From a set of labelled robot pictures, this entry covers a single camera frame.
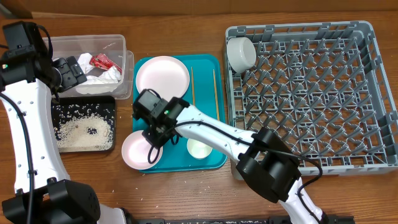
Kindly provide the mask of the white bowl with rice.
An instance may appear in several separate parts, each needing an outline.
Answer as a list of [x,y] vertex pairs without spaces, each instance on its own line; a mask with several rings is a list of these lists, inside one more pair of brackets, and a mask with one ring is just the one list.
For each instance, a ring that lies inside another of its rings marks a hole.
[[229,64],[236,73],[249,70],[256,62],[254,44],[247,37],[229,39],[226,51]]

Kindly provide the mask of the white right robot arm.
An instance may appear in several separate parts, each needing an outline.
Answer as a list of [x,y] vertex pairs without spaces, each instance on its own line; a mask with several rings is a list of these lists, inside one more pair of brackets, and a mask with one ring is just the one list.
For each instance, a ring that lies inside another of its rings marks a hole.
[[133,103],[133,117],[148,127],[143,136],[159,149],[178,138],[194,139],[228,156],[245,183],[262,198],[279,203],[292,223],[328,223],[325,212],[305,191],[299,171],[302,156],[294,154],[275,132],[238,129],[201,112],[189,102],[167,101],[151,89],[142,90]]

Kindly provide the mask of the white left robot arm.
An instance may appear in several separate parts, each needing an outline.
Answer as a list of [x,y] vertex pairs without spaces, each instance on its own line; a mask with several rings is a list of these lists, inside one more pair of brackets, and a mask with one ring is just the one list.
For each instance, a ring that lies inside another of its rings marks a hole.
[[89,185],[70,179],[55,139],[51,105],[86,78],[75,57],[53,59],[47,30],[19,21],[3,28],[1,101],[16,160],[15,195],[2,202],[13,223],[134,223],[124,208],[99,203]]

